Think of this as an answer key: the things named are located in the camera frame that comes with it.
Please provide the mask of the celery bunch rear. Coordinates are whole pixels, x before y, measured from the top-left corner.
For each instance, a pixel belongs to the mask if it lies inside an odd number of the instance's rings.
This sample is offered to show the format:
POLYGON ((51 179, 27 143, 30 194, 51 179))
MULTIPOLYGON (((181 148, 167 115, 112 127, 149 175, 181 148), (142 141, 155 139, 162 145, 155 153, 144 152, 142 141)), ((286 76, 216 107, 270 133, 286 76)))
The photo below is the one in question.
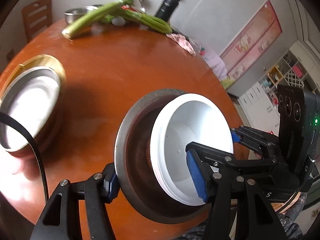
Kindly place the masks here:
POLYGON ((151 28, 161 34, 171 34, 172 27, 164 20, 143 12, 137 12, 129 9, 118 9, 116 11, 118 16, 124 19, 140 23, 148 28, 151 28))

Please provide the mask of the red noodle bowl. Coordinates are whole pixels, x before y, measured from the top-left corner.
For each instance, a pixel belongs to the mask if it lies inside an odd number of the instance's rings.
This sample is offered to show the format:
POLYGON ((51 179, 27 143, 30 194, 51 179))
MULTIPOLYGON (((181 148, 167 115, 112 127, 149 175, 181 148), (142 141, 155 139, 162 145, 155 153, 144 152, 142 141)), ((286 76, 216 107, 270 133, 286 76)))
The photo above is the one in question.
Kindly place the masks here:
POLYGON ((157 115, 150 137, 150 160, 162 190, 187 206, 210 201, 210 176, 222 168, 201 162, 201 152, 233 156, 233 137, 225 116, 205 96, 187 93, 167 103, 157 115))

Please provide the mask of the celery bunch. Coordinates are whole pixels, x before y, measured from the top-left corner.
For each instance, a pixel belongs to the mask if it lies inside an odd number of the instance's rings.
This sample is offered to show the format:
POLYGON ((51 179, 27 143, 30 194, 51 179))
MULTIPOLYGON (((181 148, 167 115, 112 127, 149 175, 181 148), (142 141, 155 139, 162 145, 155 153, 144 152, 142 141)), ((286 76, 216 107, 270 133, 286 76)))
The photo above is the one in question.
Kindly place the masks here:
POLYGON ((118 16, 124 19, 140 23, 148 28, 151 28, 161 34, 171 34, 172 27, 164 20, 143 12, 137 12, 129 9, 118 9, 116 11, 118 16))
POLYGON ((111 14, 124 5, 132 5, 134 1, 135 0, 115 0, 99 7, 98 9, 92 10, 65 27, 62 31, 62 35, 63 37, 71 40, 76 37, 80 31, 87 28, 92 23, 101 20, 104 16, 111 14))

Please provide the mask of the pink cloth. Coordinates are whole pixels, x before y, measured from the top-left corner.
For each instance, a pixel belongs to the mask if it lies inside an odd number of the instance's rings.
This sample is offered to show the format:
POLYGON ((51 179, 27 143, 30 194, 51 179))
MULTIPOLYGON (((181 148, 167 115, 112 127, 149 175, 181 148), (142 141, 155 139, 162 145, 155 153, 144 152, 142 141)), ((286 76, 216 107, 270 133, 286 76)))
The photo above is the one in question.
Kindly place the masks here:
POLYGON ((166 37, 170 38, 174 42, 176 42, 183 50, 187 51, 190 55, 195 56, 196 52, 191 45, 191 43, 187 40, 187 38, 182 34, 167 34, 166 37))

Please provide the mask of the celery bunch front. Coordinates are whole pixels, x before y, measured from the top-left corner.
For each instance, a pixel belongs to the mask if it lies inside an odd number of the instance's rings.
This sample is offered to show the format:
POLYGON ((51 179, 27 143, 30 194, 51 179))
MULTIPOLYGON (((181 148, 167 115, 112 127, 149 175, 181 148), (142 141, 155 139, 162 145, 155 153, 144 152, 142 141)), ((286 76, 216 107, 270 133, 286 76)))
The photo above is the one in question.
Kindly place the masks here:
POLYGON ((80 31, 87 28, 92 23, 101 20, 104 16, 111 14, 124 5, 132 5, 134 1, 135 0, 115 0, 99 7, 98 9, 92 10, 65 27, 62 31, 62 35, 63 37, 71 40, 76 37, 80 31))

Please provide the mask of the black thermos bottle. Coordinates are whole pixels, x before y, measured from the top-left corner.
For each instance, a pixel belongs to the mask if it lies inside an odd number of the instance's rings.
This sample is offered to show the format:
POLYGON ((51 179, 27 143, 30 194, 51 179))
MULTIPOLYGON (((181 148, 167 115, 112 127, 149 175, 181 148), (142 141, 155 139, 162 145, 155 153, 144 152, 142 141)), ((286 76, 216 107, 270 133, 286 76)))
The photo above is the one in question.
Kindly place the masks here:
POLYGON ((159 9, 155 13, 155 17, 169 22, 173 12, 178 7, 181 0, 163 0, 159 9))

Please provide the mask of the brown wooden slat chair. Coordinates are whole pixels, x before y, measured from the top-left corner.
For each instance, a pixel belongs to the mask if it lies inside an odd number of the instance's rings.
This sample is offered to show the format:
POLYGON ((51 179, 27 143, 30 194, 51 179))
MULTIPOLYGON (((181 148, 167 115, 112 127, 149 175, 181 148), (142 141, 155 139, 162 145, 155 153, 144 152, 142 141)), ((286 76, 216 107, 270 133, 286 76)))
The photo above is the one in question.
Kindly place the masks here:
POLYGON ((22 20, 27 42, 41 29, 52 24, 52 0, 37 0, 22 9, 22 20))

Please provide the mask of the steel mixing bowl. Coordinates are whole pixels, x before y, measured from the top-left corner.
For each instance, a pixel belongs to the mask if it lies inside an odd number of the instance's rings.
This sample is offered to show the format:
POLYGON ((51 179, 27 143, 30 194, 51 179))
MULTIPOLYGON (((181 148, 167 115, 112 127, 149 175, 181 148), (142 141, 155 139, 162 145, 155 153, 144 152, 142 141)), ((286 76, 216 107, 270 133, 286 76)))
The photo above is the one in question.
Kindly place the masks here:
POLYGON ((158 114, 167 103, 184 93, 165 88, 140 98, 122 120, 114 147, 114 165, 124 196, 141 215, 164 224, 184 223, 209 210, 208 204, 188 206, 167 195, 146 154, 158 114))

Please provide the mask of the lilac child's garment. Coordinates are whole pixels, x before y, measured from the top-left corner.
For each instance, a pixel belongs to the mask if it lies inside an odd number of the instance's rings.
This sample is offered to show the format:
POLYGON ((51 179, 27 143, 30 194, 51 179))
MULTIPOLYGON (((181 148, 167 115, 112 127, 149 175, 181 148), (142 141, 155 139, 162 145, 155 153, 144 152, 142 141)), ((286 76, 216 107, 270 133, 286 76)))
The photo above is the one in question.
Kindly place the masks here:
POLYGON ((205 61, 216 77, 222 81, 227 78, 227 68, 221 57, 205 43, 191 40, 194 50, 205 61))

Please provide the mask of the steel bowl at back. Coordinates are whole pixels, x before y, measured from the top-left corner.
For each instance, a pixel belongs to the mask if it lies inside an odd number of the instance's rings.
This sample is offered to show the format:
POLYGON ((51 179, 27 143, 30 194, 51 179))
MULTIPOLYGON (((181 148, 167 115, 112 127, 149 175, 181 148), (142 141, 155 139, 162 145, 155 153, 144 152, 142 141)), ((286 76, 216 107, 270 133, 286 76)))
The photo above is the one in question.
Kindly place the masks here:
POLYGON ((77 19, 81 18, 85 14, 87 14, 89 10, 87 8, 74 8, 65 11, 65 22, 67 24, 72 24, 77 19))

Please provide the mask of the hello kitty pink curtain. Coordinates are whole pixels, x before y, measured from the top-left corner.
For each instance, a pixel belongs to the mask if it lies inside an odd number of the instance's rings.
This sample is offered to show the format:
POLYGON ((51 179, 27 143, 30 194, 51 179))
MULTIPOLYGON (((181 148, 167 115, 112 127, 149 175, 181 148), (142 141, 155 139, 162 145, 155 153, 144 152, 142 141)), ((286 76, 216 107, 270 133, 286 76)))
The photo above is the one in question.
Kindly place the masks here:
POLYGON ((263 55, 283 33, 270 0, 257 10, 220 54, 227 79, 235 82, 263 55))

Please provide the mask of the white foam-net fruit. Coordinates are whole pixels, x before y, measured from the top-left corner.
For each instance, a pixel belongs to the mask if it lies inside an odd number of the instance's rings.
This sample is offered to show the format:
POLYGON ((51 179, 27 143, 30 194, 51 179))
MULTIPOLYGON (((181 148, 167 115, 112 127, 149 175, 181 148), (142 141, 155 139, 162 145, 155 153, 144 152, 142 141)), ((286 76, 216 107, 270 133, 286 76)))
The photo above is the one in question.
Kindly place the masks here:
POLYGON ((112 18, 111 23, 117 27, 122 27, 126 24, 126 21, 124 18, 117 16, 112 18))

